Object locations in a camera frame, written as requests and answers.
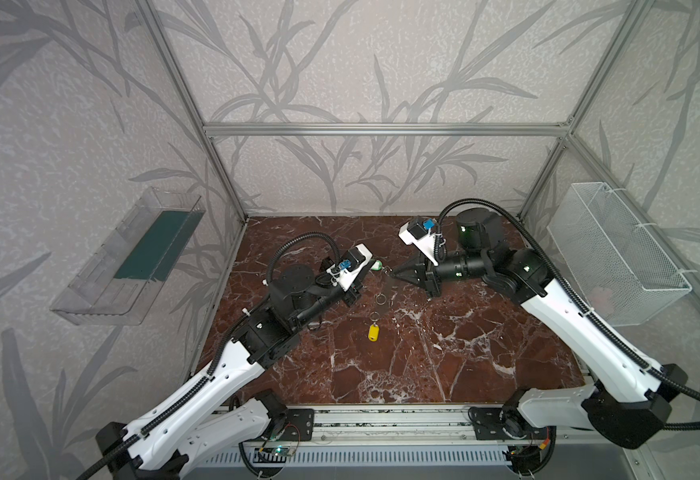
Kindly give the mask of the grey metal carabiner plate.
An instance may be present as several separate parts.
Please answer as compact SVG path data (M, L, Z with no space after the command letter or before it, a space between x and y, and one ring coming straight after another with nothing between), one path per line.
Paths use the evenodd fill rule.
M386 273L380 293L375 297L375 303L379 307L390 308L393 305L393 299L396 293L396 279Z

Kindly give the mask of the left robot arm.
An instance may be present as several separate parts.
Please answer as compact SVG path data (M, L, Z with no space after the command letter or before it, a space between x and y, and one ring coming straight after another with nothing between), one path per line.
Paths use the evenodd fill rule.
M107 469L115 479L182 479L218 451L270 430L287 411L273 393L222 416L213 413L294 349L311 322L340 301L352 304L373 265L351 268L343 261L321 274L305 265L288 267L269 281L267 297L227 332L199 373L153 411L98 432L102 457L82 478Z

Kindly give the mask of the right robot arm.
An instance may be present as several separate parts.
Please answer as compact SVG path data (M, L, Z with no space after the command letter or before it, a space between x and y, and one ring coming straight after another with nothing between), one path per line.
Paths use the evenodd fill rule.
M400 239L418 254L393 271L431 298L447 282L478 279L552 330L585 364L595 381L584 387L543 390L520 388L504 407L507 433L522 428L570 427L594 430L628 449L645 444L669 424L677 392L650 375L617 346L621 335L599 317L579 307L542 256L531 248L514 249L500 215L471 208L457 216L459 250L446 253L434 218L413 217L399 230Z

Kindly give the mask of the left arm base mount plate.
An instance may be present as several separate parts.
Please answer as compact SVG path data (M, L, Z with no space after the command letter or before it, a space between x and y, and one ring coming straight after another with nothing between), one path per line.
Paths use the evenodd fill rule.
M289 408L284 417L272 421L264 432L254 437L262 441L302 442L313 438L316 411L309 408Z

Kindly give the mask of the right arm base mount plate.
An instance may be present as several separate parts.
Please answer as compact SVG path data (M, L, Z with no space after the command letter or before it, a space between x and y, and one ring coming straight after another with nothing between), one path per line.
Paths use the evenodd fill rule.
M477 440L543 443L557 436L554 428L534 427L517 409L505 406L471 406L468 420Z

